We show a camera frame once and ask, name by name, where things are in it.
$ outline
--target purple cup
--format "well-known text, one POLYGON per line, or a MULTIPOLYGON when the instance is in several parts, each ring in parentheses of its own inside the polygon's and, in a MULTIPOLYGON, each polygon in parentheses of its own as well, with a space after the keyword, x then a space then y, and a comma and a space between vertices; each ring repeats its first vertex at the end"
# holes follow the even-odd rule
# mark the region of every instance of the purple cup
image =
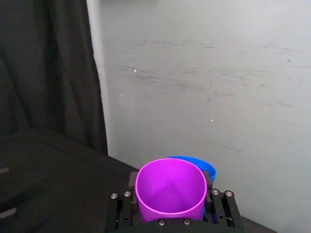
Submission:
POLYGON ((136 195, 143 222, 159 218, 201 220, 207 184, 202 171, 181 159, 146 164, 136 178, 136 195))

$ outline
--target screw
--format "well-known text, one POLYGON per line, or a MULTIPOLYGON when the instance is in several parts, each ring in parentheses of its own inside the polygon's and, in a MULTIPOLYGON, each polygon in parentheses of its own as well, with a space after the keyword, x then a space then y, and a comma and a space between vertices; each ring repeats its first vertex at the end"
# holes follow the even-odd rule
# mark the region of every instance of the screw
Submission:
POLYGON ((164 226, 165 225, 165 220, 160 219, 158 223, 159 223, 160 226, 164 226))
POLYGON ((226 194, 227 197, 231 197, 233 195, 233 193, 231 191, 226 191, 225 194, 226 194))
POLYGON ((219 194, 219 191, 218 191, 217 189, 213 189, 212 193, 213 193, 214 195, 218 195, 218 194, 219 194))
POLYGON ((126 197, 129 197, 129 196, 131 195, 131 192, 130 192, 130 191, 126 191, 126 192, 124 193, 124 195, 125 195, 126 197))
POLYGON ((185 225, 190 225, 191 224, 191 221, 190 221, 190 219, 184 219, 184 224, 185 225))
POLYGON ((116 199, 118 197, 118 195, 116 193, 111 194, 110 198, 111 199, 116 199))

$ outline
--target black table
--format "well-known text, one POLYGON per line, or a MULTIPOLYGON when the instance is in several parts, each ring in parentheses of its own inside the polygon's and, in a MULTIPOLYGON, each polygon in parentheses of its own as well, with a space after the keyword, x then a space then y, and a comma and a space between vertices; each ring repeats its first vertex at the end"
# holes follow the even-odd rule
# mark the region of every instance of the black table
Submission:
POLYGON ((17 208, 1 224, 4 232, 102 233, 109 194, 124 192, 136 171, 45 129, 2 140, 0 152, 10 168, 0 204, 17 208))

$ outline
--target white wall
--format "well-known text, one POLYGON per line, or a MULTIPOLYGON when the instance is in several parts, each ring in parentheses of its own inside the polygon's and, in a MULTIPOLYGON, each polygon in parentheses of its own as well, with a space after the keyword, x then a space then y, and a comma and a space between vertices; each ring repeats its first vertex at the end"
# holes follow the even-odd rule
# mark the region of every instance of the white wall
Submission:
POLYGON ((205 159, 243 216, 309 233, 311 1, 88 5, 110 155, 205 159))

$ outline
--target blue cup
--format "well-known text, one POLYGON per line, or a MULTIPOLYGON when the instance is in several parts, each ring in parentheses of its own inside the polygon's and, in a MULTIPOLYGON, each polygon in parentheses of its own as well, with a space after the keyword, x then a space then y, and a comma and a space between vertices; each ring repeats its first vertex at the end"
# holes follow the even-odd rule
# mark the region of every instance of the blue cup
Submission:
POLYGON ((210 179, 214 182, 216 176, 217 176, 217 170, 208 162, 205 162, 201 159, 193 158, 193 157, 188 157, 188 156, 171 156, 169 158, 174 158, 174 159, 182 159, 186 160, 190 163, 193 163, 196 165, 198 168, 200 168, 202 171, 207 171, 210 179))

